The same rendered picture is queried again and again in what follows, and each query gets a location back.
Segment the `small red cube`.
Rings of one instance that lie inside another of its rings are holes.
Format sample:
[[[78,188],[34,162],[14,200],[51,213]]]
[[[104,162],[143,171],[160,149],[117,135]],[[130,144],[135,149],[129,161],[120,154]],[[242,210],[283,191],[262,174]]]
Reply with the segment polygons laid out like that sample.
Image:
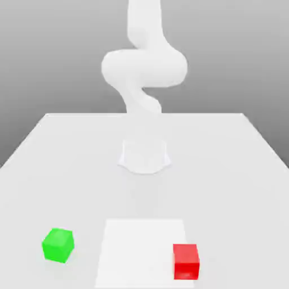
[[[173,244],[173,274],[176,280],[198,280],[200,258],[196,244]]]

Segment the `small green cube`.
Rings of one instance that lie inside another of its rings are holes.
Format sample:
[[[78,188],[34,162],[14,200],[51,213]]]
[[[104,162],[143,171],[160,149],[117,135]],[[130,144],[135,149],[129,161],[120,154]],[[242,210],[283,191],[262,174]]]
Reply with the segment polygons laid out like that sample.
[[[66,263],[75,248],[73,232],[71,230],[52,228],[42,241],[45,259]]]

